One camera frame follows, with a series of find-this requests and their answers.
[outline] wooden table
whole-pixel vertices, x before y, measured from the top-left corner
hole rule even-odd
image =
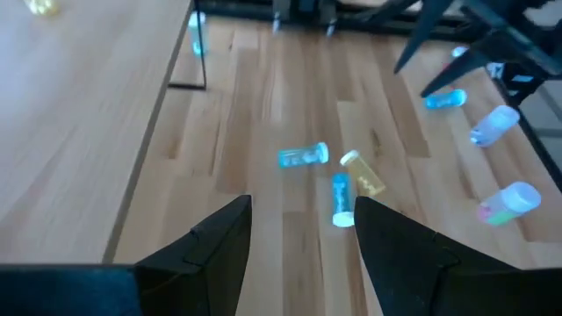
[[[191,5],[57,1],[0,3],[0,262],[102,261]]]
[[[400,38],[272,36],[267,24],[211,19],[209,39],[210,89],[167,93],[117,262],[140,260],[249,193],[238,315],[382,315],[353,228],[331,224],[331,176],[358,149],[395,210],[516,267],[562,266],[562,195],[521,129],[487,149],[469,141],[471,126],[502,103],[487,75],[457,82],[469,95],[462,108],[428,111],[419,97],[451,43],[424,45],[394,75]],[[175,78],[197,79],[184,47]],[[279,149],[317,141],[328,143],[329,163],[278,168]],[[518,180],[540,190],[542,206],[505,226],[480,223],[479,201]]]

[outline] yellow object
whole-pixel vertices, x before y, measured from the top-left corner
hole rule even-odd
[[[29,10],[35,15],[54,15],[59,11],[59,6],[54,0],[24,0]]]
[[[373,198],[386,189],[385,184],[380,181],[375,172],[361,158],[359,152],[351,150],[340,160],[342,166],[347,167],[351,178],[357,183],[357,190],[360,194],[365,194]]]

